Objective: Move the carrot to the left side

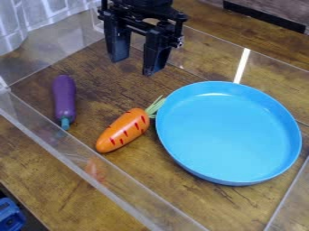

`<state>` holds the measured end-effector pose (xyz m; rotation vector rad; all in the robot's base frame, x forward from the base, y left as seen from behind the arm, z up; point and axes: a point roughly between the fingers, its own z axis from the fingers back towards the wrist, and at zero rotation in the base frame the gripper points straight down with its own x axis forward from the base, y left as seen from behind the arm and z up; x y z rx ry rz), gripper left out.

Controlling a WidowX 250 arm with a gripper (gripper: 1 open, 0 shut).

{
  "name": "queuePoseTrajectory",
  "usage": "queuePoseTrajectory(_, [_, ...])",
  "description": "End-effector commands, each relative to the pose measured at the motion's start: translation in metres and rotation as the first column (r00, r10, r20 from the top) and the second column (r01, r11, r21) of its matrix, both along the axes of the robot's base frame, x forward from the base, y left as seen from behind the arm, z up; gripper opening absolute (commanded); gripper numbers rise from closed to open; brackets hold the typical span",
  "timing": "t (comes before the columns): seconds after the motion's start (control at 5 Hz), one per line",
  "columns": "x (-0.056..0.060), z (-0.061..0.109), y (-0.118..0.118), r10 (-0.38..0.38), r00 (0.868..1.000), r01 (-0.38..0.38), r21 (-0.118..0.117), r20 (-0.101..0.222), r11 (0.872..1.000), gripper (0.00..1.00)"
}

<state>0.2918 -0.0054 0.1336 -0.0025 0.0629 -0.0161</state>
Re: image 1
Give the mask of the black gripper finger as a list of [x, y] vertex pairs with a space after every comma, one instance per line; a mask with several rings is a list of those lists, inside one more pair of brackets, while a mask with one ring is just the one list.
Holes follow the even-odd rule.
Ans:
[[155, 29], [150, 30], [143, 44], [142, 74], [144, 76], [152, 76], [164, 68], [170, 52], [171, 46], [166, 35]]
[[104, 22], [105, 47], [112, 62], [119, 62], [130, 56], [130, 35], [127, 26], [112, 18]]

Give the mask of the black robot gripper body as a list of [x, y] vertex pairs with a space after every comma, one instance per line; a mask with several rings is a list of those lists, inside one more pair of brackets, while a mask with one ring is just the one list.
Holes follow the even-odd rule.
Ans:
[[107, 23], [111, 16], [124, 28], [146, 35], [158, 30], [167, 37], [167, 45], [178, 48], [183, 44], [182, 25], [188, 16], [172, 8], [172, 0], [101, 0], [97, 18]]

